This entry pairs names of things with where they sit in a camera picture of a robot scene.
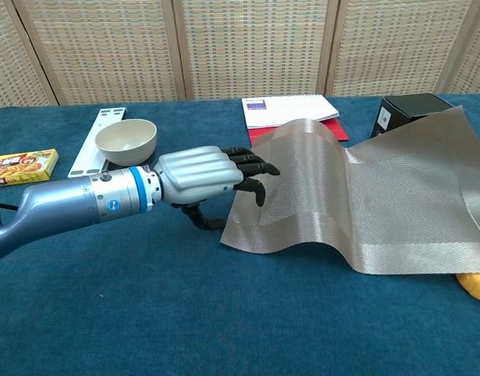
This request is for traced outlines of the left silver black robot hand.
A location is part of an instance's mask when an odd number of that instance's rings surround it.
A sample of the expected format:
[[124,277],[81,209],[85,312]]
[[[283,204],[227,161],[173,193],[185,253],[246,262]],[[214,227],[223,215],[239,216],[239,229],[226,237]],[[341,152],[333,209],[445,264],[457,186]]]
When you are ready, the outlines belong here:
[[220,230],[226,224],[224,219],[206,218],[200,210],[201,202],[229,191],[243,191],[253,193],[256,205],[261,207],[266,191],[255,177],[280,174],[276,166],[248,148],[218,146],[164,154],[153,170],[159,187],[152,198],[180,209],[201,230]]

